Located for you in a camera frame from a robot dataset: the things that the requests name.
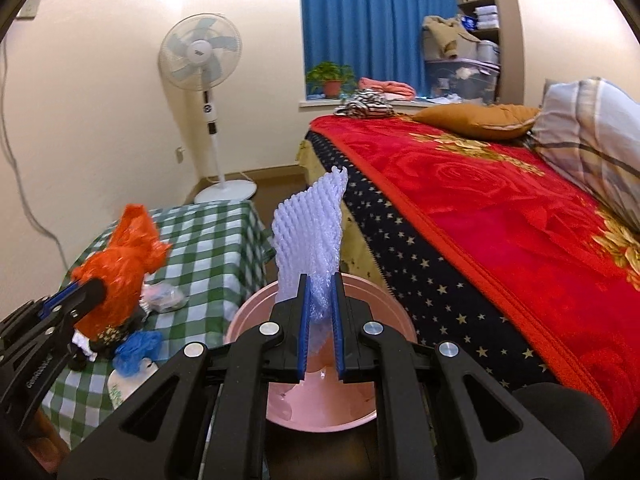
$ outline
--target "white pillow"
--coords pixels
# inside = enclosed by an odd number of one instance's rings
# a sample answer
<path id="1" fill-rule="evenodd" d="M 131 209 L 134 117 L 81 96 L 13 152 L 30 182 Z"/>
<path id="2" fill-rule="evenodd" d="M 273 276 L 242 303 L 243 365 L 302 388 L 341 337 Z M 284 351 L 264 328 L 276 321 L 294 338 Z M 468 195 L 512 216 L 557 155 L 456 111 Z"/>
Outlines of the white pillow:
<path id="1" fill-rule="evenodd" d="M 640 232 L 640 105 L 601 78 L 546 92 L 535 150 Z"/>

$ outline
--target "blue gripper pad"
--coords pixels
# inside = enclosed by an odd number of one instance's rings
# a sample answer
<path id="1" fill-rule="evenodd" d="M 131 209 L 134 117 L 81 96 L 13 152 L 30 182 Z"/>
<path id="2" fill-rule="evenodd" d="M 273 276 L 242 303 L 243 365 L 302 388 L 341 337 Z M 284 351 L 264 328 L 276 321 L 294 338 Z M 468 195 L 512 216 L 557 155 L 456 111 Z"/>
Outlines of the blue gripper pad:
<path id="1" fill-rule="evenodd" d="M 55 306 L 60 304 L 62 300 L 64 300 L 67 296 L 69 296 L 72 292 L 75 292 L 80 287 L 80 282 L 71 282 L 65 288 L 51 296 L 47 301 L 42 305 L 42 311 L 39 316 L 40 319 L 45 319 Z"/>
<path id="2" fill-rule="evenodd" d="M 309 348 L 309 322 L 311 320 L 311 278 L 306 277 L 305 297 L 300 313 L 300 331 L 298 332 L 298 378 L 305 378 L 306 354 Z"/>
<path id="3" fill-rule="evenodd" d="M 344 333 L 342 331 L 342 319 L 340 317 L 340 305 L 338 304 L 338 289 L 335 274 L 331 278 L 331 318 L 334 329 L 335 368 L 338 371 L 338 378 L 342 378 L 345 370 Z"/>

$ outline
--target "metal screw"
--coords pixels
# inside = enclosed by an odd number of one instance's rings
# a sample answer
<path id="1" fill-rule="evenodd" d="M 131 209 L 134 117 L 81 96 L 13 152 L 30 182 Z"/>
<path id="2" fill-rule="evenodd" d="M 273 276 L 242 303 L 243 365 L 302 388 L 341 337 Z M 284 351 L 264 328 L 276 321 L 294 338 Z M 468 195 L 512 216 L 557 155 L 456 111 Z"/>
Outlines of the metal screw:
<path id="1" fill-rule="evenodd" d="M 378 335 L 382 334 L 382 331 L 385 329 L 380 323 L 377 321 L 367 321 L 362 327 L 365 333 L 369 335 Z"/>
<path id="2" fill-rule="evenodd" d="M 262 335 L 276 335 L 280 330 L 280 325 L 273 321 L 267 321 L 260 325 L 260 333 Z"/>
<path id="3" fill-rule="evenodd" d="M 444 357 L 455 357 L 458 355 L 458 352 L 460 352 L 460 349 L 455 343 L 445 341 L 438 346 L 438 352 L 444 355 Z"/>
<path id="4" fill-rule="evenodd" d="M 204 345 L 202 343 L 189 343 L 184 347 L 184 354 L 187 357 L 198 357 L 204 352 Z"/>

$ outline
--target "pink bowl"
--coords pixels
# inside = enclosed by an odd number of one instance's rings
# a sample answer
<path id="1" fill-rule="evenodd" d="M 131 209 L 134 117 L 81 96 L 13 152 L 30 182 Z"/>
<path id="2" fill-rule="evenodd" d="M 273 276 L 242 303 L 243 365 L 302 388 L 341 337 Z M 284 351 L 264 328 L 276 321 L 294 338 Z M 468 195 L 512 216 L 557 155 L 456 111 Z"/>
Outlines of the pink bowl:
<path id="1" fill-rule="evenodd" d="M 374 319 L 392 326 L 415 342 L 414 326 L 404 308 L 387 292 L 367 280 L 343 274 L 347 296 L 369 303 Z M 235 341 L 252 326 L 269 319 L 278 282 L 256 292 L 240 308 L 226 332 L 225 342 Z M 300 384 L 269 385 L 267 420 L 298 431 L 327 433 L 355 428 L 376 418 L 373 383 L 344 384 L 338 380 L 334 342 L 329 338 L 317 356 L 307 362 Z"/>

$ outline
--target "baseboard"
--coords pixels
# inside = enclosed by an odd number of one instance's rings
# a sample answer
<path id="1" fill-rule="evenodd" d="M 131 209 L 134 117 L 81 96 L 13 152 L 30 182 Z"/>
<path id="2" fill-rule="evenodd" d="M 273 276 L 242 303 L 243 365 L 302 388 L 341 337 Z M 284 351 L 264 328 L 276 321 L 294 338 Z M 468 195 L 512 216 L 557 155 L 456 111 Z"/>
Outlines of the baseboard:
<path id="1" fill-rule="evenodd" d="M 301 166 L 297 164 L 290 164 L 288 166 L 273 166 L 272 168 L 260 168 L 258 170 L 248 170 L 243 172 L 247 177 L 254 180 L 258 186 L 260 186 L 260 181 L 269 180 L 270 178 L 286 178 L 288 176 L 304 176 L 305 170 Z M 209 177 L 214 182 L 218 179 L 217 176 Z M 244 178 L 241 173 L 227 173 L 226 178 L 228 180 L 233 180 L 235 178 Z M 193 199 L 196 195 L 205 189 L 207 186 L 210 186 L 210 181 L 206 178 L 201 178 L 200 181 L 193 187 L 191 192 L 187 195 L 187 199 L 185 200 L 186 204 L 193 203 Z"/>

